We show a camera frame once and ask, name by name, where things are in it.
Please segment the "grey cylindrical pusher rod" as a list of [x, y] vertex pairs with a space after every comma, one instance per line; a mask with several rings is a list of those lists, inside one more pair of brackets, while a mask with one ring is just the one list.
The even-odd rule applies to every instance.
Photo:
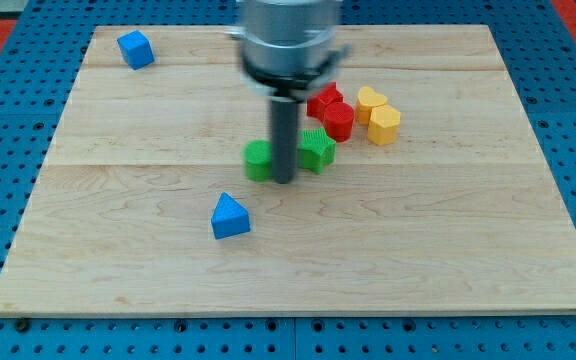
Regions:
[[297, 170], [299, 104], [270, 102], [271, 174], [279, 184], [290, 183]]

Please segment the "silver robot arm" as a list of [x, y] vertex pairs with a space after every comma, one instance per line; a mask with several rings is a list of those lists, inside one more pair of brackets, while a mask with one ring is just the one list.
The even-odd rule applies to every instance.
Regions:
[[334, 47], [337, 0], [242, 0], [229, 35], [249, 87], [268, 99], [271, 176], [291, 182], [297, 171], [301, 104], [329, 83], [349, 48]]

